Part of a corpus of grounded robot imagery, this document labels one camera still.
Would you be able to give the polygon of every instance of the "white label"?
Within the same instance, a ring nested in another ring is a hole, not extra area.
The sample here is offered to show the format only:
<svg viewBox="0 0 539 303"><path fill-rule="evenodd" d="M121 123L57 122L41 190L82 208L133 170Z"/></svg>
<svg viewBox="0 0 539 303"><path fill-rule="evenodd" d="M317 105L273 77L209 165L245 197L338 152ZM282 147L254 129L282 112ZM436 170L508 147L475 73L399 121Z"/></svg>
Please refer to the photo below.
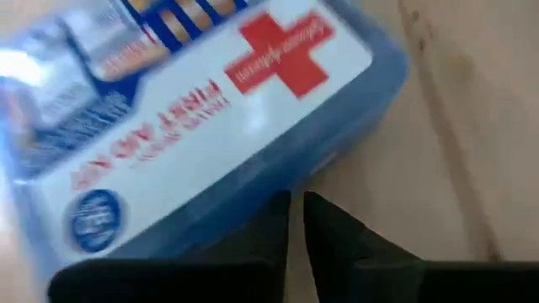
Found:
<svg viewBox="0 0 539 303"><path fill-rule="evenodd" d="M93 255L103 256L264 149L371 64L362 42L318 1L273 0L238 17L147 75L128 122L36 182L53 246L67 262L88 257L66 236L66 216L81 194L107 189L127 205L121 234ZM267 35L244 37L239 29L248 25L245 33ZM248 76L235 78L245 68Z"/></svg>

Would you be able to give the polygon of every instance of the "first aid kit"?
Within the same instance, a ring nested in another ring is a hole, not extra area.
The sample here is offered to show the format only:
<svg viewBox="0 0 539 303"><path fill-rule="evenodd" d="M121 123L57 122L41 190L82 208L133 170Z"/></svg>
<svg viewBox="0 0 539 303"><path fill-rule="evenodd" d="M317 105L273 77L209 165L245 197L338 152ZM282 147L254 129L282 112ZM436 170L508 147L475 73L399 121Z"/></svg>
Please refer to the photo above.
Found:
<svg viewBox="0 0 539 303"><path fill-rule="evenodd" d="M218 241L372 129L407 73L345 0L101 0L0 61L4 167L44 279Z"/></svg>

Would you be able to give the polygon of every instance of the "wooden table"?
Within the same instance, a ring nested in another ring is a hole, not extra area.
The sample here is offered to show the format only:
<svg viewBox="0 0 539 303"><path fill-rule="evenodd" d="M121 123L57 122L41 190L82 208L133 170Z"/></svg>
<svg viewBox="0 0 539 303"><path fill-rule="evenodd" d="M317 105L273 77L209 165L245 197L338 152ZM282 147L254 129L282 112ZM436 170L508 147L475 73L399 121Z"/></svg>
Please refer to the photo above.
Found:
<svg viewBox="0 0 539 303"><path fill-rule="evenodd" d="M536 260L539 3L362 2L408 50L410 78L376 133L308 187L423 258ZM58 6L0 3L0 36ZM300 210L291 221L289 296L312 302ZM0 213L0 301L32 302L9 203Z"/></svg>

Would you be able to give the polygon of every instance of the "bandage image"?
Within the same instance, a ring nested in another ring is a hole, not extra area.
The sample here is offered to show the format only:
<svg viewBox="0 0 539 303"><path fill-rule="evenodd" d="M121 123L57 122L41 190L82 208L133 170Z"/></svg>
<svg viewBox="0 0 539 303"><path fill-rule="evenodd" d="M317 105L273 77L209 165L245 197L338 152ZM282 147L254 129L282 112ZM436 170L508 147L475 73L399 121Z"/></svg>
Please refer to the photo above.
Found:
<svg viewBox="0 0 539 303"><path fill-rule="evenodd" d="M227 16L236 11L234 0L207 0L208 3L221 15Z"/></svg>
<svg viewBox="0 0 539 303"><path fill-rule="evenodd" d="M205 31L213 25L208 13L195 0L175 1L200 30Z"/></svg>
<svg viewBox="0 0 539 303"><path fill-rule="evenodd" d="M167 25L168 29L174 34L174 37L182 43L190 40L187 29L179 22L178 18L170 11L162 12L161 19Z"/></svg>
<svg viewBox="0 0 539 303"><path fill-rule="evenodd" d="M153 31L143 27L135 39L110 53L100 64L98 77L113 81L168 57L169 50Z"/></svg>

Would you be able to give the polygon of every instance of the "red cross logo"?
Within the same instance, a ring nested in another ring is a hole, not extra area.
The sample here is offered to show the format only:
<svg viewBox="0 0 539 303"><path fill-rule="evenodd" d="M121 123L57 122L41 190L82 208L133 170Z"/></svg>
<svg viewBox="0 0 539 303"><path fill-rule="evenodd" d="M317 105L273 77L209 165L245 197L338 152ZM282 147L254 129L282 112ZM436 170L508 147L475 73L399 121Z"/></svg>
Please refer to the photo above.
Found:
<svg viewBox="0 0 539 303"><path fill-rule="evenodd" d="M227 67L225 73L239 91L248 93L273 75L301 98L328 80L328 75L310 57L310 51L334 34L317 13L311 11L283 30L268 13L262 13L241 29L253 47Z"/></svg>

